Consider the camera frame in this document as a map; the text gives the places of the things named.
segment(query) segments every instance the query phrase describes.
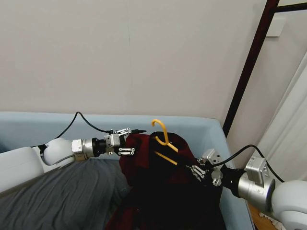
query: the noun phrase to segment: gray blanket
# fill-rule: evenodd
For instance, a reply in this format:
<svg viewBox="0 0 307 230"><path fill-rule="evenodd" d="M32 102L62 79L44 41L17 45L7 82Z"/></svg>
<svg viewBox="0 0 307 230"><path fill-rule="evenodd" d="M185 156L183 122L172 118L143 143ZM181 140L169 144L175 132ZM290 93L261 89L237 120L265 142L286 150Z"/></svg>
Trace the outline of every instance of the gray blanket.
<svg viewBox="0 0 307 230"><path fill-rule="evenodd" d="M0 229L102 230L130 188L118 161L88 160L0 199Z"/></svg>

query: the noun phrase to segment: light blue bed frame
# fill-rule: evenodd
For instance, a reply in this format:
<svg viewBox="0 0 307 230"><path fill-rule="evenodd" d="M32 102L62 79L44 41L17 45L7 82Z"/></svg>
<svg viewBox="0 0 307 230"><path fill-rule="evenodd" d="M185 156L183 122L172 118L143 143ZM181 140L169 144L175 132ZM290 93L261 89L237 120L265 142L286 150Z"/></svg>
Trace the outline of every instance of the light blue bed frame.
<svg viewBox="0 0 307 230"><path fill-rule="evenodd" d="M71 122L73 114L0 112L0 152L47 143L54 139ZM216 149L226 159L230 156L220 123L215 119L177 116L143 115L85 115L93 125L104 130L125 127L144 129L147 133L162 131L159 125L151 126L151 120L164 122L168 132L182 136L189 144L195 157L207 149ZM80 117L63 135L66 139L102 138L105 135L89 127ZM118 159L116 155L103 156ZM223 189L220 208L228 230L252 230L250 212L246 202Z"/></svg>

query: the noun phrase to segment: hanger hook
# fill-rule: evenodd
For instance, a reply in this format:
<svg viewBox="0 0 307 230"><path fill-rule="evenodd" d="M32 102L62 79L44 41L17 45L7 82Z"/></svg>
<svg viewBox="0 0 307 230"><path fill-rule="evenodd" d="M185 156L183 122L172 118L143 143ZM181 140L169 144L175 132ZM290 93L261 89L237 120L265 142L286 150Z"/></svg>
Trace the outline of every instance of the hanger hook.
<svg viewBox="0 0 307 230"><path fill-rule="evenodd" d="M155 139L161 144L161 145L168 145L169 141L168 141L168 135L167 135L167 130L165 125L163 124L162 121L158 120L158 119L154 119L152 120L152 126L154 126L155 123L158 123L159 125L161 125L162 129L163 129L163 133L164 133L164 138L165 138L165 142L163 142L162 140L160 140L159 137L155 137Z"/></svg>

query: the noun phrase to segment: wooden floor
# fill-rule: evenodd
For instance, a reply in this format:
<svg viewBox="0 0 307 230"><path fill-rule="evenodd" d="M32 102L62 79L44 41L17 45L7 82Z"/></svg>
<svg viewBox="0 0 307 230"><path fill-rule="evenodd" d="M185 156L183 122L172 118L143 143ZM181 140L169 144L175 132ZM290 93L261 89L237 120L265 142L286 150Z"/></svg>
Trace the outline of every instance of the wooden floor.
<svg viewBox="0 0 307 230"><path fill-rule="evenodd" d="M259 211L255 207L250 204L248 206L253 217L254 224L259 230L276 230L270 220L259 216Z"/></svg>

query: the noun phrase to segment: black metal pole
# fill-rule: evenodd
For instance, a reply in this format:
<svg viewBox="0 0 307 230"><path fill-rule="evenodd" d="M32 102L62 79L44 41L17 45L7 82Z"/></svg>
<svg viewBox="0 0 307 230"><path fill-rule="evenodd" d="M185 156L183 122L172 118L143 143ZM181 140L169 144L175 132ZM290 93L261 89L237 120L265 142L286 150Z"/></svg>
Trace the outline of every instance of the black metal pole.
<svg viewBox="0 0 307 230"><path fill-rule="evenodd" d="M277 8L278 2L279 0L267 0L267 3L264 7L262 17L260 19L254 40L251 44L251 47L248 53L248 57L243 67L243 70L240 76L240 80L236 87L234 97L231 101L231 104L230 104L230 107L229 107L229 110L228 110L228 113L227 113L227 116L226 116L226 119L223 125L223 131L226 137L229 133L230 127L235 118L236 112L238 110L241 99L243 97L243 93L248 84L248 80L256 64L256 60L258 58L258 55L263 45L265 36L272 22L272 19L275 13L274 10Z"/></svg>
<svg viewBox="0 0 307 230"><path fill-rule="evenodd" d="M289 12L289 11L302 11L302 10L307 10L307 2L293 4L293 5L286 5L286 6L278 6L275 9L275 13Z"/></svg>

